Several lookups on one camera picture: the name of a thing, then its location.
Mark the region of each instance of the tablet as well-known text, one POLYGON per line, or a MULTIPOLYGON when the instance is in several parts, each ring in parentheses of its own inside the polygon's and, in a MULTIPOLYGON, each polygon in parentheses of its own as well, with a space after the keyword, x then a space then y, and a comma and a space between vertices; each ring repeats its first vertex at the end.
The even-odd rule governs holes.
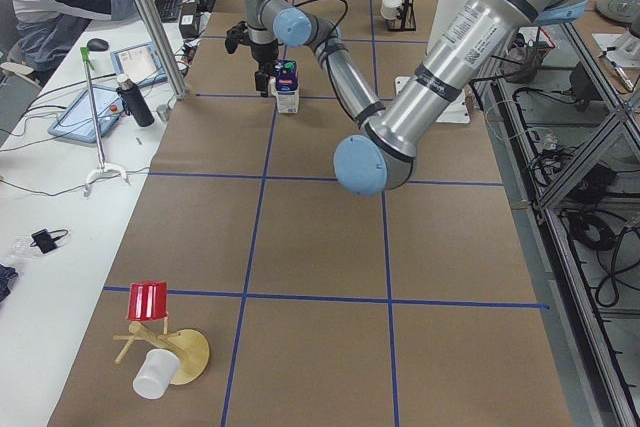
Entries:
MULTIPOLYGON (((102 137, 115 125, 124 110, 122 99, 115 90, 95 85, 93 86, 93 96, 96 100, 98 125, 102 137)), ((47 132, 61 140, 77 140, 87 143, 96 141, 88 89, 83 90, 75 98, 47 132)))
POLYGON ((127 74, 138 87, 167 80, 167 73, 162 67, 153 42, 111 52, 111 61, 116 75, 127 74))

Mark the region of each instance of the striped sweater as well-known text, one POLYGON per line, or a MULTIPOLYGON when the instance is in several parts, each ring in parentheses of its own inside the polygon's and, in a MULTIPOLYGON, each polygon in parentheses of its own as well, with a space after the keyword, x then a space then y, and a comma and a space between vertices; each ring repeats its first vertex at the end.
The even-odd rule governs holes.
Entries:
POLYGON ((137 14, 133 0, 13 0, 13 7, 20 48, 37 71, 57 68, 92 19, 137 14))

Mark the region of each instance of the chair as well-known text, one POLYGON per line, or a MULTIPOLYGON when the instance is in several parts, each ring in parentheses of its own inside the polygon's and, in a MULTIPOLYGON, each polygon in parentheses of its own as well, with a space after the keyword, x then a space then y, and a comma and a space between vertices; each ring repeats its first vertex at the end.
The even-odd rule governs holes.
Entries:
POLYGON ((13 10, 13 0, 0 0, 0 51, 3 52, 4 62, 0 68, 5 75, 16 75, 25 82, 40 88, 28 75, 33 69, 23 65, 24 57, 18 45, 18 20, 13 10))
POLYGON ((4 143, 24 114, 25 108, 40 93, 41 86, 27 77, 33 70, 22 65, 18 46, 18 21, 11 0, 0 0, 0 145, 4 143))

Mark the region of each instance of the keyboard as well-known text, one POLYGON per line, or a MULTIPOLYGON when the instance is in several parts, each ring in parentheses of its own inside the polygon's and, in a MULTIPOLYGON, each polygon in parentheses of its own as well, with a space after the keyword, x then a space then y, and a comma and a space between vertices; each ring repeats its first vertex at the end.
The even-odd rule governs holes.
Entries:
POLYGON ((182 0, 155 0, 162 22, 175 22, 180 18, 182 0))

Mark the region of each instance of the black bottle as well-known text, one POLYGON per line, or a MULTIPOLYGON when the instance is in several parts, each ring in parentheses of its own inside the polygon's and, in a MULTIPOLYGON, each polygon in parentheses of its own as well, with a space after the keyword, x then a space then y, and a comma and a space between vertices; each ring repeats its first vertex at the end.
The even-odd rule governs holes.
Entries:
POLYGON ((133 115, 133 118, 140 127, 147 127, 153 124, 155 119, 138 85, 135 84, 127 74, 120 74, 116 78, 116 81, 118 82, 116 92, 118 92, 118 95, 122 98, 124 111, 127 114, 133 115))

